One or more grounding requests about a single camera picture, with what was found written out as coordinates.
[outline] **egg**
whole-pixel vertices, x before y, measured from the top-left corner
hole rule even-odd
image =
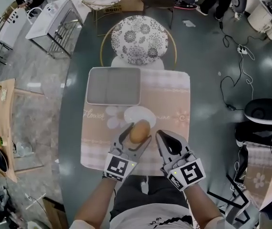
[[[130,141],[134,144],[141,143],[148,137],[150,131],[150,123],[146,120],[140,120],[134,125],[130,132]]]

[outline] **placemat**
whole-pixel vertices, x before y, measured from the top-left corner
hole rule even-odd
[[[190,77],[177,71],[141,70],[140,106],[150,109],[157,118],[151,129],[153,137],[133,174],[163,176],[163,159],[159,154],[157,130],[176,132],[187,140],[190,126]],[[81,164],[103,170],[111,141],[120,132],[125,106],[98,106],[85,102],[81,137]]]

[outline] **sneaker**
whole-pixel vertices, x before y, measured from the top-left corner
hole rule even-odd
[[[204,15],[204,16],[207,16],[207,15],[208,15],[207,13],[202,12],[200,6],[197,6],[196,10],[197,10],[199,13],[201,13],[202,15]]]
[[[222,19],[222,17],[221,17],[221,18],[217,18],[217,17],[216,17],[216,13],[214,13],[214,18],[215,18],[217,21],[220,21],[220,20]]]

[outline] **white plate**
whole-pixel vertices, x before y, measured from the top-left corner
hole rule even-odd
[[[125,110],[124,120],[127,123],[137,123],[140,120],[146,120],[150,123],[151,128],[156,125],[156,116],[154,113],[142,106],[133,106]]]

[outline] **metal rack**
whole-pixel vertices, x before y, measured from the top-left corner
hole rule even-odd
[[[57,30],[54,41],[52,41],[52,44],[49,48],[49,52],[62,52],[63,49],[65,49],[70,36],[72,35],[72,32],[77,25],[78,20],[68,21],[64,22],[60,25],[59,29]]]

